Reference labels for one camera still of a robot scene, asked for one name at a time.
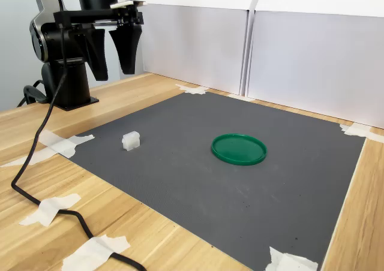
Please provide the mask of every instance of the white block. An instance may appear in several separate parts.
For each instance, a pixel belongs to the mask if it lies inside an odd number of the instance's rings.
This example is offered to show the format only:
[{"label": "white block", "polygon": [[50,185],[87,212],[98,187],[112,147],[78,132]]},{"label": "white block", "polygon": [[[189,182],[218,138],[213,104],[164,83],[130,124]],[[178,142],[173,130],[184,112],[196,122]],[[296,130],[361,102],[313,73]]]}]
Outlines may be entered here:
[{"label": "white block", "polygon": [[130,132],[122,137],[122,147],[126,150],[132,150],[140,146],[140,134],[136,131]]}]

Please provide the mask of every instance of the power cord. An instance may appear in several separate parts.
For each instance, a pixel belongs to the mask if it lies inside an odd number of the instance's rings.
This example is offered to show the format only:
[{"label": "power cord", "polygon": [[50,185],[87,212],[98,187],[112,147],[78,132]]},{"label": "power cord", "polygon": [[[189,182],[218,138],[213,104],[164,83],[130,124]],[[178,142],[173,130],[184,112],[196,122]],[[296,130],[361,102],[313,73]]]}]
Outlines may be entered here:
[{"label": "power cord", "polygon": [[[37,80],[37,81],[33,84],[33,87],[37,87],[40,83],[41,83],[42,85],[44,85],[44,82],[43,82],[42,80]],[[23,104],[25,103],[25,101],[26,101],[26,99],[25,99],[25,97],[24,97],[24,98],[20,101],[20,103],[18,103],[18,105],[16,106],[16,108],[23,106]]]},{"label": "power cord", "polygon": [[[63,8],[63,3],[62,3],[62,0],[58,0],[59,1],[59,5],[60,5],[60,10],[63,11],[64,8]],[[62,85],[64,84],[65,82],[65,79],[67,78],[67,57],[65,55],[65,44],[64,44],[64,28],[61,27],[60,28],[60,35],[61,35],[61,42],[60,42],[60,45],[61,45],[61,54],[62,54],[62,58],[63,58],[63,73],[62,73],[62,76],[60,78],[60,81],[59,81],[59,84],[56,88],[56,91],[55,93],[53,94],[53,97],[52,97],[52,101],[51,103],[49,104],[49,108],[48,108],[48,112],[47,112],[47,115],[46,117],[44,118],[43,120],[43,123],[40,125],[40,127],[38,128],[38,130],[36,131],[36,134],[35,134],[35,137],[34,137],[34,141],[32,143],[32,147],[31,147],[31,150],[29,151],[28,153],[28,156],[27,158],[25,159],[25,162],[24,164],[22,165],[22,167],[20,168],[19,172],[17,172],[16,174],[16,177],[12,180],[12,183],[11,183],[11,186],[12,188],[17,191],[18,193],[20,193],[21,195],[23,195],[25,198],[27,198],[28,200],[32,201],[33,203],[35,203],[36,205],[39,205],[41,202],[40,200],[36,199],[35,197],[33,197],[32,195],[28,194],[26,191],[24,191],[23,189],[21,189],[20,187],[18,187],[16,185],[17,181],[20,179],[21,175],[24,173],[25,169],[27,168],[29,162],[31,161],[31,158],[36,150],[36,145],[37,145],[37,142],[38,142],[38,137],[40,135],[40,133],[42,132],[42,130],[44,129],[44,127],[46,126],[47,122],[48,122],[48,119],[52,113],[52,110],[53,110],[53,106],[54,106],[54,103],[55,103],[55,100],[56,100],[56,97],[59,93],[59,90],[60,88],[62,87]],[[77,212],[77,211],[72,211],[72,210],[65,210],[65,209],[60,209],[58,211],[58,214],[66,214],[66,215],[73,215],[73,216],[76,216],[77,219],[80,221],[80,224],[81,226],[83,227],[84,229],[84,232],[86,233],[86,235],[88,236],[88,238],[92,238],[94,235],[92,234],[92,232],[90,231],[89,227],[86,225],[85,223],[85,220],[83,218],[83,216]],[[140,263],[126,257],[126,256],[123,256],[121,254],[118,254],[118,253],[112,253],[112,255],[110,256],[112,258],[115,258],[121,262],[124,262],[126,264],[129,264],[131,265],[132,267],[136,268],[137,270],[139,271],[146,271],[145,267],[142,266]]]}]

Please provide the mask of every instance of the white tape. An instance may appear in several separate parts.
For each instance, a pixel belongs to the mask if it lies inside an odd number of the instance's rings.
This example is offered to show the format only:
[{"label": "white tape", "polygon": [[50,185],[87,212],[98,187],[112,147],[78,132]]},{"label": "white tape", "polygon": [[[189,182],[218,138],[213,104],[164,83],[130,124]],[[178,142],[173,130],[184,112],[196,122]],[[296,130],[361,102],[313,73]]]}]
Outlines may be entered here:
[{"label": "white tape", "polygon": [[125,236],[109,238],[106,235],[90,238],[78,250],[63,260],[63,271],[92,271],[105,263],[112,253],[121,253],[130,244]]},{"label": "white tape", "polygon": [[243,101],[248,101],[248,102],[254,100],[253,98],[244,97],[244,96],[236,95],[236,94],[229,94],[228,97],[235,98],[235,99],[239,99],[239,100],[243,100]]},{"label": "white tape", "polygon": [[[47,146],[46,148],[36,151],[32,158],[31,162],[29,162],[29,165],[34,165],[38,162],[44,161],[52,156],[54,156],[57,153],[60,153],[61,155],[71,158],[75,154],[75,147],[79,144],[82,144],[84,142],[87,142],[91,139],[95,138],[93,135],[78,137],[78,136],[72,136],[68,139],[61,138],[60,136],[56,135],[55,133],[52,133],[49,130],[43,130],[41,132],[38,141]],[[12,162],[9,162],[5,165],[2,165],[0,167],[8,167],[8,166],[14,166],[14,165],[22,165],[24,164],[26,159],[26,156],[21,157],[17,160],[14,160]]]},{"label": "white tape", "polygon": [[196,88],[186,87],[180,84],[176,84],[176,86],[179,86],[180,90],[185,90],[184,93],[190,93],[190,94],[205,94],[206,90],[209,89],[208,87],[204,87],[204,86],[199,86]]},{"label": "white tape", "polygon": [[271,253],[271,263],[265,271],[316,271],[317,263],[304,257],[295,256],[288,253],[280,253],[269,247]]},{"label": "white tape", "polygon": [[68,209],[75,205],[81,197],[78,194],[71,194],[65,197],[53,197],[41,201],[35,213],[27,216],[20,225],[31,225],[40,222],[48,227],[58,213],[59,209]]},{"label": "white tape", "polygon": [[346,135],[366,137],[370,140],[384,143],[384,136],[372,133],[371,126],[354,123],[351,126],[340,124],[341,130]]}]

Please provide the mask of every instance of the green plastic lid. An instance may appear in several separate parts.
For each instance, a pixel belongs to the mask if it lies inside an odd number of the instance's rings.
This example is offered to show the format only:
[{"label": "green plastic lid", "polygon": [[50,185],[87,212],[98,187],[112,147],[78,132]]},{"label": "green plastic lid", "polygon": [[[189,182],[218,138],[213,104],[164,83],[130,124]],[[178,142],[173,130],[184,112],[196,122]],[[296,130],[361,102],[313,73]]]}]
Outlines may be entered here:
[{"label": "green plastic lid", "polygon": [[224,134],[212,142],[212,153],[220,160],[234,165],[255,165],[262,162],[266,146],[258,139],[243,134]]}]

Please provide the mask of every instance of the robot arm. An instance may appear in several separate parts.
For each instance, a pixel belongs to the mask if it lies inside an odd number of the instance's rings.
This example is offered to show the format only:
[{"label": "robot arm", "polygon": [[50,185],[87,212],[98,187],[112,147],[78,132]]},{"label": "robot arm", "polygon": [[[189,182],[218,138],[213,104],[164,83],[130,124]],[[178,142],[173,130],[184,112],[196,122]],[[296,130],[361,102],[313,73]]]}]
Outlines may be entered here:
[{"label": "robot arm", "polygon": [[142,1],[80,0],[82,10],[67,11],[58,0],[36,0],[39,14],[32,20],[29,30],[37,58],[44,62],[42,76],[46,96],[56,90],[62,69],[60,29],[64,28],[65,55],[68,59],[71,77],[63,86],[56,105],[71,110],[97,102],[89,96],[84,63],[87,62],[96,80],[108,79],[104,53],[105,30],[95,26],[116,26],[110,31],[118,52],[124,74],[134,74],[136,50],[142,33],[142,13],[138,6]]}]

